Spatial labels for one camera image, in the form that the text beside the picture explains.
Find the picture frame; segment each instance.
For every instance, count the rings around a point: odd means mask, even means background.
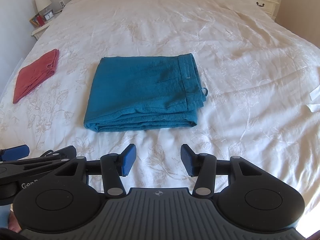
[[[37,17],[38,15],[39,15],[39,14],[33,16],[33,17],[29,20],[29,22],[30,22],[30,23],[33,25],[33,27],[35,27],[35,28],[40,27],[40,24],[36,21],[36,17]]]
[[[40,14],[39,13],[37,13],[35,16],[33,16],[30,20],[29,20],[29,22],[33,25],[33,27],[35,27],[35,28],[38,28],[38,27],[40,27],[40,24],[38,23],[38,21],[37,21],[37,17],[39,16]],[[41,16],[41,18],[43,19],[43,21],[45,22],[46,21],[46,19],[44,18],[44,16],[43,15],[40,15]]]

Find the white tag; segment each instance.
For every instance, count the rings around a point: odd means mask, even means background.
[[[311,100],[315,100],[318,96],[320,96],[320,85],[310,93]]]
[[[320,104],[307,105],[312,113],[320,111]]]

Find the black gripper base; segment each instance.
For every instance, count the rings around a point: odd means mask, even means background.
[[[294,228],[259,234],[226,221],[209,199],[187,188],[132,188],[124,198],[110,199],[100,214],[66,233],[21,232],[30,240],[302,240]]]

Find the lamp shade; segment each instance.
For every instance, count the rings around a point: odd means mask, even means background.
[[[50,0],[36,0],[36,5],[38,12],[42,11],[44,8],[51,4]]]

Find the alarm clock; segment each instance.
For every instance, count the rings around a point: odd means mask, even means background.
[[[46,20],[50,20],[51,18],[53,18],[54,17],[53,10],[45,13],[44,17],[45,17]]]

